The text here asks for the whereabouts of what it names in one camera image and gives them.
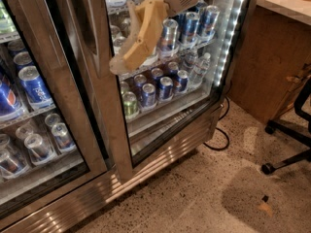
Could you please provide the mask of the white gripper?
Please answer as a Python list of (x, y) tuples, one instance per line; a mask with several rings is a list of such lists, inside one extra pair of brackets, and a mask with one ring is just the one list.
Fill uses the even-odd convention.
[(198, 0), (144, 0), (136, 5), (133, 1), (128, 1), (130, 34), (119, 52), (110, 60), (110, 71), (115, 75), (135, 71), (153, 53), (162, 32), (162, 22), (168, 15), (175, 16), (197, 2)]

